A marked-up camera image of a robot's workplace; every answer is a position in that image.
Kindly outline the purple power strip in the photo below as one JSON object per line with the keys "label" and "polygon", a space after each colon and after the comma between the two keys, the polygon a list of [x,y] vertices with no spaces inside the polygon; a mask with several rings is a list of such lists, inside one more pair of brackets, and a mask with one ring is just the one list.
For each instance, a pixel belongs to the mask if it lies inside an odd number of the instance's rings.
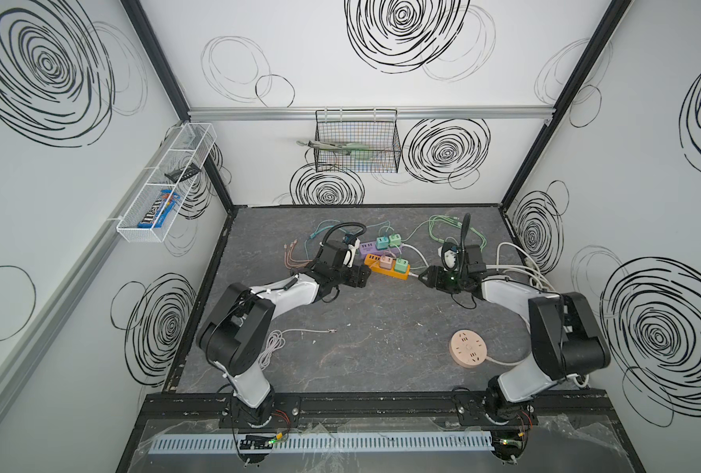
{"label": "purple power strip", "polygon": [[391,248],[378,248],[376,242],[362,242],[359,246],[359,252],[363,257],[369,254],[398,257],[402,253],[402,251],[399,248],[395,248],[395,246]]}

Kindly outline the orange power strip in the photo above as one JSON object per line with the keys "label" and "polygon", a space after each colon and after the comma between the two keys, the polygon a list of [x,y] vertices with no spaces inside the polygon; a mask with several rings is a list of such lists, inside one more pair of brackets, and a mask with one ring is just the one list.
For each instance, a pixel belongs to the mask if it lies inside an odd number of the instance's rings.
{"label": "orange power strip", "polygon": [[405,281],[409,279],[409,275],[411,275],[409,262],[401,258],[367,254],[364,257],[364,264],[368,266],[373,273],[388,276],[393,279]]}

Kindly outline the pink charger adapter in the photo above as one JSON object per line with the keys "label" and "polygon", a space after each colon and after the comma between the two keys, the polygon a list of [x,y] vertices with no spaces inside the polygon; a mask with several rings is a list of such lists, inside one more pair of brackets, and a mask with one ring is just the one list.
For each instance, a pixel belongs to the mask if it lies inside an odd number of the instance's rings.
{"label": "pink charger adapter", "polygon": [[391,270],[395,263],[395,258],[391,256],[381,256],[379,259],[379,267],[384,270]]}

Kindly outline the light green charger adapter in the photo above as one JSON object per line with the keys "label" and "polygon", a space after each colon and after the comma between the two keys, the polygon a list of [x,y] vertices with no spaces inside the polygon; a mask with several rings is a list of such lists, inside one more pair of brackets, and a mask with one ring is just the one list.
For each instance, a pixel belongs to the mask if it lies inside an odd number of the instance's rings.
{"label": "light green charger adapter", "polygon": [[407,274],[409,272],[409,262],[403,258],[396,258],[394,264],[394,270],[397,273]]}
{"label": "light green charger adapter", "polygon": [[400,234],[393,234],[389,236],[389,247],[399,248],[402,245],[402,237]]}

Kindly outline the round pink power socket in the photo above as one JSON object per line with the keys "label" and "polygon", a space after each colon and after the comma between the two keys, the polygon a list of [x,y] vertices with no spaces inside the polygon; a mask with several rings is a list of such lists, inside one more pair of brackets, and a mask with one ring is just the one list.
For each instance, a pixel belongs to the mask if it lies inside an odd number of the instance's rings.
{"label": "round pink power socket", "polygon": [[474,369],[487,359],[487,347],[478,333],[462,329],[450,339],[449,353],[454,362],[465,369]]}

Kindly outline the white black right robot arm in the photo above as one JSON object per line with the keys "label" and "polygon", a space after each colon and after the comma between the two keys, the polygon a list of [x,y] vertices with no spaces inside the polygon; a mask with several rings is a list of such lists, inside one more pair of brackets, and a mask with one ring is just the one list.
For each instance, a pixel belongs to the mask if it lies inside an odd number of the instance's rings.
{"label": "white black right robot arm", "polygon": [[509,411],[569,376],[588,376],[610,365],[610,348],[584,295],[538,289],[500,276],[484,263],[478,246],[447,242],[440,257],[439,265],[419,274],[419,282],[449,295],[469,293],[501,305],[529,325],[530,354],[488,382],[483,404],[492,418],[505,422]]}

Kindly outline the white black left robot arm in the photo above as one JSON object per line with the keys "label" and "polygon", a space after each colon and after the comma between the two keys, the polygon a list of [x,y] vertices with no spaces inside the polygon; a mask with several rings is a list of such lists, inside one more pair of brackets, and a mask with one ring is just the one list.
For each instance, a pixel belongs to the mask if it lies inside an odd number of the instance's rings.
{"label": "white black left robot arm", "polygon": [[342,286],[363,288],[371,274],[354,258],[358,238],[320,245],[308,265],[281,281],[248,287],[230,284],[200,327],[197,343],[206,361],[233,386],[241,405],[260,414],[271,407],[273,387],[259,356],[271,322],[289,311],[322,302]]}

